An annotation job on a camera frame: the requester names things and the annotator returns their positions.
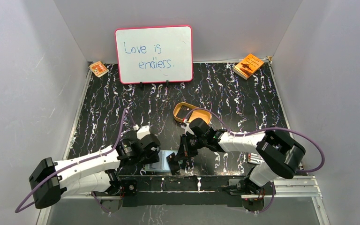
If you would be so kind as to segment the mint green card holder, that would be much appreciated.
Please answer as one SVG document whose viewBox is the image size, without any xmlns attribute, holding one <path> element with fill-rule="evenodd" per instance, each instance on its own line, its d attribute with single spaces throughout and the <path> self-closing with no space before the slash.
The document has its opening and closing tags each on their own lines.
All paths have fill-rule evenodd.
<svg viewBox="0 0 360 225">
<path fill-rule="evenodd" d="M 144 170 L 146 172 L 170 172 L 170 166 L 168 164 L 168 161 L 166 159 L 167 156 L 169 156 L 172 153 L 177 153 L 177 151 L 174 150 L 161 150 L 158 154 L 159 156 L 159 162 L 153 163 L 153 164 L 147 164 L 144 166 Z"/>
</svg>

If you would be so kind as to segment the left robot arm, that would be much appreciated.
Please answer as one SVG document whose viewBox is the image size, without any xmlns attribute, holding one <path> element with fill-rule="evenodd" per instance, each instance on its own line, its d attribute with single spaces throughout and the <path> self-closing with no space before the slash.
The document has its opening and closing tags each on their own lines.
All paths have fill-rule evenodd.
<svg viewBox="0 0 360 225">
<path fill-rule="evenodd" d="M 87 192 L 116 195 L 121 182 L 112 174 L 124 166 L 159 161 L 160 141 L 154 134 L 141 139 L 122 139 L 115 147 L 70 160 L 39 162 L 29 177 L 35 208 L 44 209 L 62 197 Z"/>
</svg>

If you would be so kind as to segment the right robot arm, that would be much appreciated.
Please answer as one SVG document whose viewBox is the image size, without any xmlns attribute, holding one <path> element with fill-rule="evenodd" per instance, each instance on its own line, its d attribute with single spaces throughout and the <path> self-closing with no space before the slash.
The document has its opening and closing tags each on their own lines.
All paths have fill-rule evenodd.
<svg viewBox="0 0 360 225">
<path fill-rule="evenodd" d="M 263 163 L 254 166 L 243 181 L 233 184 L 238 190 L 246 189 L 258 194 L 268 182 L 281 177 L 292 179 L 306 150 L 285 131 L 271 128 L 263 133 L 235 133 L 226 129 L 214 129 L 203 119 L 197 118 L 185 124 L 180 137 L 176 161 L 197 155 L 207 148 L 213 152 L 246 152 L 258 154 Z"/>
</svg>

